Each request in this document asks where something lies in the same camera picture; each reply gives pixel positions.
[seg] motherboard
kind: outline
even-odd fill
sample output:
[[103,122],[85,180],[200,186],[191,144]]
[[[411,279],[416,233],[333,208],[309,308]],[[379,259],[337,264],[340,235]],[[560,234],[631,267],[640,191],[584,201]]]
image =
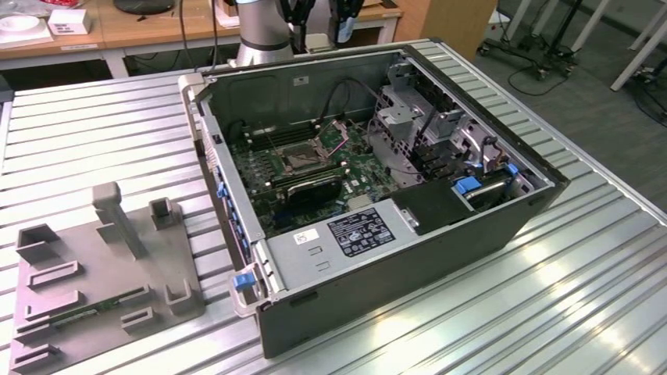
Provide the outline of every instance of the motherboard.
[[361,208],[397,190],[365,126],[332,120],[280,132],[256,130],[231,146],[267,236]]

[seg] green circuit board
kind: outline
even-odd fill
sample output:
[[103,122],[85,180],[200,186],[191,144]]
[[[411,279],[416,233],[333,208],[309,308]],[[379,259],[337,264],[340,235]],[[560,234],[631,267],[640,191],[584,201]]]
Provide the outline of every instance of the green circuit board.
[[[272,147],[260,151],[252,151],[247,144],[231,147],[268,237],[348,212],[348,201],[355,197],[365,195],[371,202],[376,202],[397,190],[396,181],[387,175],[384,165],[371,152],[364,131],[349,123],[345,133],[348,140],[341,146],[340,128],[329,124],[315,140],[309,138],[285,145],[272,142]],[[321,204],[287,209],[288,191],[313,181],[340,184],[337,196]]]

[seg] metal slotted table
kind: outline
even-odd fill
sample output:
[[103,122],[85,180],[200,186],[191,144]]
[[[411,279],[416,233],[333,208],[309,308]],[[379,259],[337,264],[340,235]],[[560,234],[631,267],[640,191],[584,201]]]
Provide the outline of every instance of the metal slotted table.
[[61,373],[663,373],[664,214],[443,45],[421,54],[572,184],[507,247],[275,359],[232,311],[231,260],[179,101],[180,72],[24,91],[3,108],[0,363],[8,366],[19,227],[93,220],[88,188],[125,210],[183,206],[207,312]]

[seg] office floor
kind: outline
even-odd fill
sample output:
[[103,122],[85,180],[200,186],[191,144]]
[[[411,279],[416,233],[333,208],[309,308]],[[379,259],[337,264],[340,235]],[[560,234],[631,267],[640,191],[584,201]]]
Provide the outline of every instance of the office floor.
[[[514,13],[520,0],[502,0],[500,9]],[[534,1],[524,22],[531,22],[542,1]],[[544,35],[552,35],[567,10],[560,3]],[[579,12],[564,45],[571,46],[582,31],[588,15]],[[655,123],[636,108],[632,84],[619,91],[610,90],[618,74],[635,53],[627,50],[634,37],[600,23],[578,54],[580,65],[571,78],[554,91],[540,97],[524,95],[507,84],[507,77],[528,62],[494,51],[477,56],[473,64],[531,107],[542,118],[576,143],[579,147],[663,209],[667,211],[667,128]],[[667,56],[655,50],[648,66]],[[512,79],[528,92],[544,91],[562,77],[552,75],[538,82],[527,74]],[[667,84],[655,96],[667,104]]]

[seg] black cable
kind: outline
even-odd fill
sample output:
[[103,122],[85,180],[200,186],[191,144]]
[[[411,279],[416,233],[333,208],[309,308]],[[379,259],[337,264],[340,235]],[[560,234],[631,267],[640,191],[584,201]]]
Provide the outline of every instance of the black cable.
[[543,96],[543,95],[547,95],[550,92],[554,91],[554,89],[556,87],[559,87],[564,82],[567,82],[567,80],[570,79],[570,76],[567,76],[558,84],[555,84],[554,86],[551,86],[547,90],[544,90],[543,92],[527,92],[527,91],[523,91],[519,87],[516,87],[516,85],[512,83],[512,78],[514,76],[516,76],[519,73],[527,71],[528,69],[534,68],[535,66],[531,65],[531,66],[527,66],[526,68],[520,68],[516,72],[514,72],[512,74],[510,74],[510,77],[507,77],[507,84],[510,84],[510,86],[516,90],[519,91],[522,94],[524,95],[530,95],[530,96]]
[[151,57],[139,57],[139,56],[135,56],[135,59],[148,61],[148,60],[155,59],[156,56],[157,56],[157,52],[153,53],[153,55]]
[[648,113],[648,111],[642,107],[640,105],[640,102],[639,102],[639,98],[638,98],[638,95],[632,95],[632,98],[635,99],[635,105],[636,105],[636,108],[644,113],[644,115],[655,121],[655,123],[658,123],[662,127],[667,127],[667,125],[664,125],[663,121],[660,119],[656,119],[654,117],[654,115],[651,115]]
[[357,84],[359,86],[361,86],[361,88],[364,90],[367,90],[367,92],[380,101],[380,102],[384,102],[384,104],[387,104],[387,102],[384,101],[384,99],[380,98],[380,96],[377,95],[377,93],[375,92],[375,90],[364,83],[361,82],[360,80],[357,80],[356,78],[352,78],[352,77],[345,77],[345,78],[341,78],[340,80],[337,80],[337,82],[333,84],[333,87],[331,88],[329,90],[329,93],[327,95],[327,100],[324,102],[324,108],[321,109],[321,113],[320,113],[320,117],[317,118],[316,120],[316,123],[321,124],[324,123],[324,117],[327,117],[327,114],[329,112],[329,105],[331,105],[331,100],[333,99],[333,94],[336,93],[336,90],[337,88],[345,84],[347,82],[352,82],[355,84]]
[[169,68],[167,68],[167,69],[157,69],[155,66],[148,65],[147,63],[136,60],[135,56],[131,56],[131,57],[135,59],[135,63],[137,63],[139,65],[144,66],[148,69],[152,69],[157,73],[164,73],[164,72],[169,72],[173,69],[173,67],[176,66],[176,62],[179,61],[179,56],[180,56],[180,51],[176,51],[176,56],[173,57],[173,61],[171,63]]
[[180,24],[180,37],[183,39],[183,50],[185,51],[185,56],[188,57],[189,66],[197,71],[195,66],[192,56],[189,55],[188,49],[188,39],[185,38],[185,22],[184,22],[184,0],[179,0],[179,24]]
[[506,45],[511,45],[512,42],[510,41],[510,38],[507,37],[507,30],[504,29],[503,16],[502,16],[499,9],[500,9],[500,0],[498,0],[498,4],[496,4],[498,22],[500,23],[500,28],[503,29],[503,36],[500,37],[500,43],[504,43]]
[[642,82],[636,81],[636,85],[640,87],[640,91],[639,90],[631,90],[631,95],[632,95],[632,99],[635,100],[635,106],[636,108],[642,111],[642,113],[644,113],[644,115],[655,121],[655,123],[658,123],[662,127],[667,128],[667,124],[664,124],[664,121],[659,118],[659,117],[655,117],[650,112],[648,110],[642,106],[642,103],[640,103],[640,99],[639,99],[639,94],[642,92],[644,92],[647,94],[647,96],[651,98],[652,102],[660,107],[660,109],[663,110],[664,112],[664,107],[663,105],[660,104],[660,102],[658,101],[658,99],[655,98],[655,96],[648,92],[648,90],[646,89],[646,86]]
[[520,59],[524,59],[526,61],[528,61],[532,65],[539,65],[538,61],[531,59],[530,57],[524,56],[524,55],[519,55],[518,53],[515,53],[511,49],[506,49],[503,47],[499,47],[499,46],[494,46],[494,48],[499,49],[502,52],[504,52],[507,55],[510,56],[515,56]]
[[392,166],[387,166],[391,170],[395,170],[396,172],[405,173],[405,174],[419,174],[421,175],[421,172],[407,172],[405,170],[400,170],[397,168],[393,168]]
[[640,87],[642,87],[642,90],[643,92],[646,93],[646,95],[648,96],[648,98],[654,101],[654,103],[660,107],[660,109],[663,110],[663,112],[667,112],[667,108],[664,107],[664,105],[660,103],[660,101],[658,100],[658,98],[651,94],[651,92],[648,90],[646,90],[646,86],[643,84],[640,84]]
[[211,18],[212,18],[212,64],[211,70],[216,69],[217,64],[217,18],[216,18],[216,0],[211,0]]
[[424,135],[424,132],[427,131],[428,127],[431,126],[431,123],[433,122],[433,119],[436,118],[436,113],[437,113],[437,108],[433,106],[431,113],[428,113],[428,117],[427,117],[427,121],[424,122],[424,126],[416,132],[415,141],[412,142],[412,148],[415,148],[417,146],[417,142],[421,138],[421,135]]
[[532,27],[535,26],[538,19],[542,16],[542,12],[544,12],[544,7],[548,4],[548,2],[550,2],[550,0],[544,0],[544,2],[540,5],[540,8],[538,9],[538,13],[535,14],[535,18],[531,21],[531,26],[528,26],[528,30],[531,31],[531,34],[532,34]]

